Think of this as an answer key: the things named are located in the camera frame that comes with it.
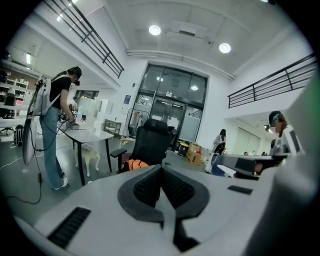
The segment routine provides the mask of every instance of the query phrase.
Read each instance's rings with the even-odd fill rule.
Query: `table leg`
[[[81,179],[82,186],[84,186],[86,183],[85,183],[84,169],[82,167],[82,149],[81,149],[80,142],[77,142],[77,147],[78,147],[78,166],[79,166],[80,179]]]
[[[106,149],[106,157],[108,158],[108,164],[109,164],[109,169],[111,173],[112,170],[111,170],[111,161],[110,161],[110,153],[109,153],[109,142],[107,138],[105,139],[105,149]]]

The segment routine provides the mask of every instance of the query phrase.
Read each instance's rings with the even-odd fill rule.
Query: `white backpack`
[[[50,101],[50,91],[51,91],[51,83],[63,78],[68,77],[63,74],[58,76],[55,80],[51,81],[49,78],[41,79],[36,84],[35,93],[31,99],[31,103],[28,108],[28,115],[30,112],[33,117],[36,116],[44,116],[47,114],[48,109],[52,106],[52,104],[60,97],[61,93],[59,93],[53,101]]]

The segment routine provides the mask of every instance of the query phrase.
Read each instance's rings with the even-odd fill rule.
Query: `doorway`
[[[174,151],[182,127],[186,104],[172,99],[155,97],[149,118],[165,122],[172,133],[169,150]]]

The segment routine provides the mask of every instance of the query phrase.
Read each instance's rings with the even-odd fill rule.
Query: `air vent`
[[[194,33],[190,33],[190,32],[183,31],[183,30],[180,30],[179,34],[184,34],[184,35],[191,36],[191,37],[195,37],[196,36],[196,34],[194,34]]]
[[[75,208],[48,239],[57,246],[66,248],[90,213],[91,211],[88,209]]]

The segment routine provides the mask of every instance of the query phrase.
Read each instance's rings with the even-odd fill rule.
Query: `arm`
[[[62,89],[61,90],[61,97],[60,97],[60,107],[62,111],[68,116],[69,121],[72,122],[74,120],[74,116],[72,115],[68,104],[67,104],[67,97],[68,97],[68,90]]]

